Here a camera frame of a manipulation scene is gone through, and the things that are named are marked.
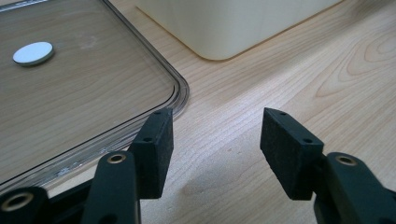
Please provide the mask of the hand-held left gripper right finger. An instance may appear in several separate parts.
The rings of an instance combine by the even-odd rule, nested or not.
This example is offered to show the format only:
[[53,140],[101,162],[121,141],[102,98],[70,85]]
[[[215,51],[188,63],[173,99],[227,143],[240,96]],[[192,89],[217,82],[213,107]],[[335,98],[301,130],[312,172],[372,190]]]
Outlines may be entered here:
[[324,144],[286,112],[263,110],[261,151],[287,196],[314,200],[318,224],[396,224],[396,192],[360,159]]

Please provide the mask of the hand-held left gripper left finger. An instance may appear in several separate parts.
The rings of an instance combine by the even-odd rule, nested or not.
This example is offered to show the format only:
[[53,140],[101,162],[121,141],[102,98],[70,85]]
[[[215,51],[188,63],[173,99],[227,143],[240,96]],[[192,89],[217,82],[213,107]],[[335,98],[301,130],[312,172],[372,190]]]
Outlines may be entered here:
[[140,224],[140,201],[162,196],[173,148],[173,110],[163,108],[127,150],[99,160],[80,224]]

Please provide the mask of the clear plastic lid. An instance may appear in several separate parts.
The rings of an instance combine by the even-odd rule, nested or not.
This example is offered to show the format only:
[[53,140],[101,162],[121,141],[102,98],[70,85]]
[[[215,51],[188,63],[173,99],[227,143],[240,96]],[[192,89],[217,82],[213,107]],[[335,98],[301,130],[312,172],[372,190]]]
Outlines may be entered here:
[[0,194],[53,188],[189,93],[111,0],[0,3]]

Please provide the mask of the cream compartment storage box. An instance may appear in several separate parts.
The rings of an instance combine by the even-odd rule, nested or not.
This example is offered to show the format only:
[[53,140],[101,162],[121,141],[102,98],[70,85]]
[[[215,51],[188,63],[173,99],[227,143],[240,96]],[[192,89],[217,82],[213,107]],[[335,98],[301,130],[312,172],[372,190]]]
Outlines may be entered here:
[[226,60],[342,0],[136,0],[197,55]]

